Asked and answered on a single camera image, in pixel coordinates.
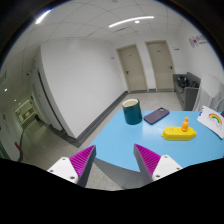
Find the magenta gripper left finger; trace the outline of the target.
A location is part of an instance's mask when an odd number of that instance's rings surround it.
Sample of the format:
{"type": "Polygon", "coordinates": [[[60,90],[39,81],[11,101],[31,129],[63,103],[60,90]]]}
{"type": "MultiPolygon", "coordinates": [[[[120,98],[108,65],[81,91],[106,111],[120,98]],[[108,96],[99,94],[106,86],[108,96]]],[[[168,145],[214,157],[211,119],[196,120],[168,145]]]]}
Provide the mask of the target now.
{"type": "Polygon", "coordinates": [[[92,145],[72,157],[61,157],[48,172],[85,187],[96,156],[96,146],[92,145]]]}

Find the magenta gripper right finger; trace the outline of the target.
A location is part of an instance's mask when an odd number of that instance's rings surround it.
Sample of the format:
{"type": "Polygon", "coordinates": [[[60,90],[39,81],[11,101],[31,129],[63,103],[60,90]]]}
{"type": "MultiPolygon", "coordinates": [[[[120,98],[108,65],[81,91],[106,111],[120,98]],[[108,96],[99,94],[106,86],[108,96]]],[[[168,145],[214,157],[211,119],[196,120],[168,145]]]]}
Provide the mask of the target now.
{"type": "Polygon", "coordinates": [[[169,155],[160,156],[138,144],[134,145],[134,156],[145,185],[182,169],[169,155]]]}

